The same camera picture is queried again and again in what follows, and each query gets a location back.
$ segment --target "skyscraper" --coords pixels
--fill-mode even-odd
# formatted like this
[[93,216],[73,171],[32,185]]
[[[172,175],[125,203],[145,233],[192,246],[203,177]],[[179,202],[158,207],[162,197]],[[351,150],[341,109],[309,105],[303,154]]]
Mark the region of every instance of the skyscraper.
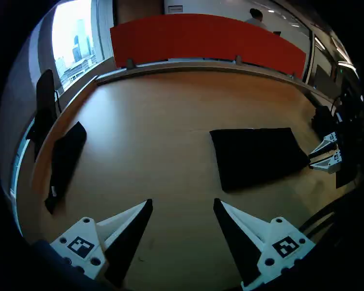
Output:
[[92,50],[90,49],[90,40],[89,40],[89,36],[86,37],[86,43],[88,44],[88,51],[89,51],[89,55],[92,54]]
[[55,60],[55,66],[57,67],[58,76],[62,77],[62,75],[64,74],[64,72],[67,69],[64,59],[58,58],[57,60]]
[[78,62],[82,59],[80,47],[78,45],[73,47],[73,56],[75,62]]
[[77,20],[77,37],[81,56],[84,58],[90,55],[87,43],[87,35],[85,31],[85,21],[83,19]]

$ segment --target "person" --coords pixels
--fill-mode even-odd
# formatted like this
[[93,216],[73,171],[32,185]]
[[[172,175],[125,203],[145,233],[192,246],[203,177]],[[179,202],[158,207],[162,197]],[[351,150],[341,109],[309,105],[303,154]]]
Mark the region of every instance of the person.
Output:
[[264,23],[262,22],[263,21],[263,13],[258,10],[258,9],[255,9],[255,8],[251,8],[249,10],[249,13],[251,13],[252,15],[252,18],[246,20],[245,22],[246,23],[249,23],[249,24],[252,24],[252,25],[255,25],[255,26],[259,26],[265,30],[268,30],[267,26],[264,25]]

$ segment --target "folded black fabric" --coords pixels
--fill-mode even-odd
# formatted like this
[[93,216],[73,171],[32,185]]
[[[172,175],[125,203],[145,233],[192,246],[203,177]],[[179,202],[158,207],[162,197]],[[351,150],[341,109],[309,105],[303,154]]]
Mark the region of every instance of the folded black fabric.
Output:
[[45,200],[46,208],[51,214],[55,205],[66,193],[85,141],[86,130],[81,123],[77,122],[64,137],[54,144],[51,158],[50,192]]
[[284,177],[310,163],[290,128],[218,129],[210,135],[225,192]]

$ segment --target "red panel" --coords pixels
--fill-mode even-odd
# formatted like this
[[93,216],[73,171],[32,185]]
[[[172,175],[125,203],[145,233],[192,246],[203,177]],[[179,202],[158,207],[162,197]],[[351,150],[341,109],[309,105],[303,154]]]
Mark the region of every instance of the red panel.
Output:
[[117,67],[169,58],[219,58],[261,65],[302,77],[306,54],[260,27],[239,20],[171,14],[134,20],[111,28]]

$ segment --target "wall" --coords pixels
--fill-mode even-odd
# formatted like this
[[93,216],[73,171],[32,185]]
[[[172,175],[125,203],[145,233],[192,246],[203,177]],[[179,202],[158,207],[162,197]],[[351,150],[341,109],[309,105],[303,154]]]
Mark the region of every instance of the wall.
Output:
[[109,31],[114,26],[112,13],[113,1],[115,0],[92,0],[91,2],[91,29],[97,62],[113,56],[111,34]]
[[51,9],[43,18],[38,35],[38,63],[41,73],[51,69],[54,78],[54,88],[63,93],[61,80],[59,79],[55,59],[52,52],[52,23],[54,21],[56,6]]
[[162,0],[117,0],[118,23],[160,15],[163,12]]
[[34,88],[36,88],[36,83],[38,82],[41,75],[39,67],[39,58],[38,58],[38,39],[39,39],[39,32],[41,25],[42,22],[40,21],[38,25],[34,28],[30,36],[28,65],[30,70],[31,81],[33,83]]
[[168,6],[183,5],[183,13],[200,13],[223,16],[228,18],[246,21],[251,18],[249,10],[259,9],[263,14],[263,23],[270,31],[280,31],[281,37],[291,42],[306,53],[306,62],[303,73],[309,62],[310,38],[309,29],[298,22],[290,13],[271,1],[266,0],[165,0],[165,14],[168,14]]
[[17,146],[36,110],[35,87],[29,70],[29,46],[30,37],[15,59],[1,97],[0,179],[7,195]]
[[325,57],[324,54],[317,47],[315,47],[311,77],[314,77],[317,70],[317,65],[323,68],[329,76],[331,75],[331,63],[327,57]]

